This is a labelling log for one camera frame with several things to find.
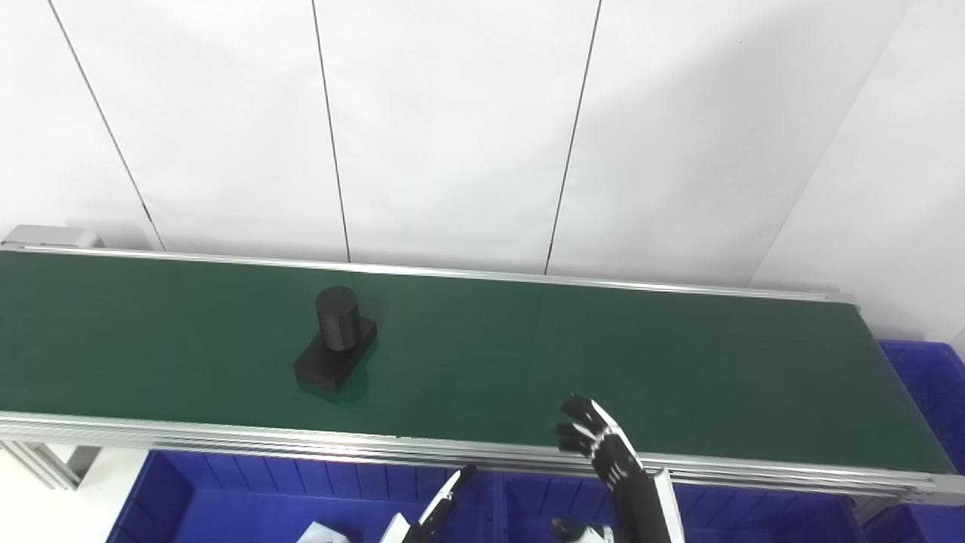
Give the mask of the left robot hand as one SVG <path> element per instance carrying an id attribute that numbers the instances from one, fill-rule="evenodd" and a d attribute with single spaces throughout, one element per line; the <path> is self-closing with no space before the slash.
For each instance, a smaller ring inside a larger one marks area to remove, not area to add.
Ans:
<path id="1" fill-rule="evenodd" d="M 392 516 L 379 542 L 430 542 L 454 511 L 455 494 L 461 491 L 476 471 L 476 464 L 468 464 L 452 474 L 435 492 L 417 522 L 408 522 L 403 513 Z"/>

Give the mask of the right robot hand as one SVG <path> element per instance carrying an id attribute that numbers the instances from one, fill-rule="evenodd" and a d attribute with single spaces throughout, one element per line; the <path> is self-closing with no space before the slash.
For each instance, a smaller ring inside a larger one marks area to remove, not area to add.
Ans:
<path id="1" fill-rule="evenodd" d="M 559 542 L 683 542 L 685 528 L 669 472 L 649 474 L 630 439 L 593 399 L 570 395 L 561 405 L 569 422 L 554 427 L 562 453 L 580 453 L 609 488 L 616 525 L 552 519 Z"/>

